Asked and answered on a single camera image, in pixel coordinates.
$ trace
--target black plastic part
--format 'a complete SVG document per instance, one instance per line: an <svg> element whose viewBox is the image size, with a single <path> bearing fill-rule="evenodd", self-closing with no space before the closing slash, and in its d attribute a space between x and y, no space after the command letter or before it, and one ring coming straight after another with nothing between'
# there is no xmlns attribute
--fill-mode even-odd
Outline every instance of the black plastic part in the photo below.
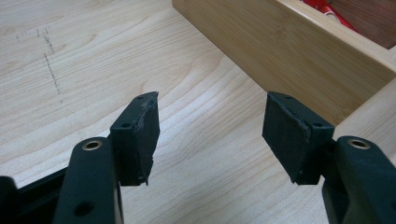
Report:
<svg viewBox="0 0 396 224"><path fill-rule="evenodd" d="M94 137L73 149L52 223L122 223L110 141Z"/></svg>
<svg viewBox="0 0 396 224"><path fill-rule="evenodd" d="M328 180L325 180L322 188L322 196L329 223L343 223L349 207L349 198L347 195L343 191L333 187Z"/></svg>
<svg viewBox="0 0 396 224"><path fill-rule="evenodd" d="M318 169L326 179L326 186L331 186L332 189L345 194L347 190L345 189L333 155L335 144L336 142L332 140L327 147L321 150L322 154L318 158Z"/></svg>
<svg viewBox="0 0 396 224"><path fill-rule="evenodd" d="M50 223L64 182L66 168L19 189L18 223Z"/></svg>
<svg viewBox="0 0 396 224"><path fill-rule="evenodd" d="M343 136L334 157L350 200L343 223L396 223L396 169L381 149Z"/></svg>
<svg viewBox="0 0 396 224"><path fill-rule="evenodd" d="M134 98L110 128L122 186L149 183L160 135L157 97L154 91Z"/></svg>
<svg viewBox="0 0 396 224"><path fill-rule="evenodd" d="M291 181L316 185L318 159L332 143L334 127L286 94L269 92L262 136L285 168Z"/></svg>
<svg viewBox="0 0 396 224"><path fill-rule="evenodd" d="M20 207L20 194L14 180L0 176L0 218L4 223L14 223Z"/></svg>

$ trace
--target light wood grain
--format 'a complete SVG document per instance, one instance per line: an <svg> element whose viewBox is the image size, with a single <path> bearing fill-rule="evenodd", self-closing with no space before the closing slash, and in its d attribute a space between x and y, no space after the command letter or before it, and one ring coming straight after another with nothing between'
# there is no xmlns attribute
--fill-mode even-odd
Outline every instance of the light wood grain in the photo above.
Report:
<svg viewBox="0 0 396 224"><path fill-rule="evenodd" d="M327 222L321 186L292 185L261 138L266 93L171 1L2 1L0 12L0 175L21 187L65 167L76 143L159 91L154 166L148 187L122 189L126 223ZM365 117L380 123L356 127L395 162L383 106ZM358 112L337 132L356 133Z"/></svg>
<svg viewBox="0 0 396 224"><path fill-rule="evenodd" d="M174 0L266 91L294 95L332 124L396 77L389 52L295 0Z"/></svg>

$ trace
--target metal grommet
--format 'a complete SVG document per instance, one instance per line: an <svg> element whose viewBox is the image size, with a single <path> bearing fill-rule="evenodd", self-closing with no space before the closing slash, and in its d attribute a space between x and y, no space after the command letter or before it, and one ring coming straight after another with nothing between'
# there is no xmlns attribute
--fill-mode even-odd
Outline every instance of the metal grommet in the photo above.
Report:
<svg viewBox="0 0 396 224"><path fill-rule="evenodd" d="M370 145L368 143L361 141L359 139L349 139L349 140L347 140L347 142L351 146L358 148L358 149L369 149L370 148Z"/></svg>
<svg viewBox="0 0 396 224"><path fill-rule="evenodd" d="M92 140L92 141L89 141L89 142L85 143L85 144L82 146L82 149L84 149L84 150L86 150L86 151L96 150L96 149L98 149L99 147L101 147L102 144L103 144L102 141L99 141L99 140Z"/></svg>

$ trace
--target wooden drawer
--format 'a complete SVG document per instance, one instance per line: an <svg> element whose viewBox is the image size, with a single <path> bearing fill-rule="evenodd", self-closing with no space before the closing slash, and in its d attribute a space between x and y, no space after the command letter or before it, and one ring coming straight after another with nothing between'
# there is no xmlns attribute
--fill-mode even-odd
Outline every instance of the wooden drawer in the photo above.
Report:
<svg viewBox="0 0 396 224"><path fill-rule="evenodd" d="M396 77L390 51L298 0L173 0L266 91L338 124Z"/></svg>

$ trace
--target red object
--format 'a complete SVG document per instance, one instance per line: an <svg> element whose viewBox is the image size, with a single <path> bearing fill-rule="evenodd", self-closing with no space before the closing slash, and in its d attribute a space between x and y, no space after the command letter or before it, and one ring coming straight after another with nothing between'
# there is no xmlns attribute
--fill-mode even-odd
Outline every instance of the red object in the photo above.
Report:
<svg viewBox="0 0 396 224"><path fill-rule="evenodd" d="M322 12L327 15L329 13L335 15L335 17L341 22L341 24L345 25L347 28L359 32L355 27L353 27L340 13L338 13L326 0L303 0L307 5L315 8L316 10Z"/></svg>

